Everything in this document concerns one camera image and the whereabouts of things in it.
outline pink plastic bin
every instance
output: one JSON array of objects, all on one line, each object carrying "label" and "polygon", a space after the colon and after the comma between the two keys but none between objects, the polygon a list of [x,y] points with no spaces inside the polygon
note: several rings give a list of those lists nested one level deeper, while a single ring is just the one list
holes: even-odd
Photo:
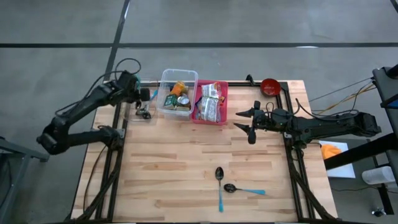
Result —
[{"label": "pink plastic bin", "polygon": [[[202,85],[212,84],[212,83],[215,83],[215,82],[219,82],[220,83],[221,96],[225,97],[223,105],[220,106],[221,120],[218,123],[217,122],[211,122],[211,121],[197,120],[196,119],[196,113],[197,113],[198,108],[195,106],[195,103],[201,97],[201,86]],[[228,82],[222,82],[222,81],[216,81],[216,80],[198,80],[198,87],[197,87],[197,93],[195,95],[195,102],[193,102],[193,106],[195,108],[193,109],[193,113],[191,114],[192,122],[194,122],[195,124],[212,124],[212,125],[224,125],[224,124],[226,124],[227,102],[228,102]]]}]

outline green can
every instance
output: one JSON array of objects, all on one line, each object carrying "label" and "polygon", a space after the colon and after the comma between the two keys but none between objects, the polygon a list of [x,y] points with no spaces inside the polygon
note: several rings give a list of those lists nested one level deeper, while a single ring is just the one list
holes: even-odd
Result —
[{"label": "green can", "polygon": [[174,110],[175,105],[177,105],[177,96],[174,94],[166,96],[163,108],[167,110]]}]

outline white paper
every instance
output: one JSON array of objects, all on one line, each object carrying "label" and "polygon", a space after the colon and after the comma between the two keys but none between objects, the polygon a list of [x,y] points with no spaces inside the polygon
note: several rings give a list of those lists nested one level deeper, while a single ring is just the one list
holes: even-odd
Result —
[{"label": "white paper", "polygon": [[[341,149],[341,152],[345,152],[348,150],[347,143],[345,142],[331,142],[331,141],[319,141],[321,145],[329,144],[332,146],[336,146]],[[354,178],[355,172],[353,164],[347,164],[345,166],[337,167],[331,170],[328,170],[328,177],[343,177],[343,178]]]}]

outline clear plastic bin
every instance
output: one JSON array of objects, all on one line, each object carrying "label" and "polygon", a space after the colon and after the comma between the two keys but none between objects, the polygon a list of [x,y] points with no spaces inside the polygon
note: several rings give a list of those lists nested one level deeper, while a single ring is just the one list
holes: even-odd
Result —
[{"label": "clear plastic bin", "polygon": [[[188,97],[191,102],[190,111],[175,111],[163,109],[164,101],[166,96],[170,94],[170,89],[178,82],[183,81],[186,86],[189,86]],[[164,115],[184,117],[190,119],[190,115],[193,112],[195,106],[195,95],[197,92],[198,85],[198,73],[191,70],[181,69],[166,69],[163,71],[162,80],[160,81],[159,91],[157,93],[156,108]]]}]

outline red bowl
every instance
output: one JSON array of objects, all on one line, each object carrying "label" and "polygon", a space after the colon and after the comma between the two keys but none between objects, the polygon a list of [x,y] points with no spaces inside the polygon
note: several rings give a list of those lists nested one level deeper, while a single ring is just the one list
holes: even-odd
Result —
[{"label": "red bowl", "polygon": [[276,96],[280,93],[280,84],[277,80],[267,78],[261,82],[261,92],[267,96]]}]

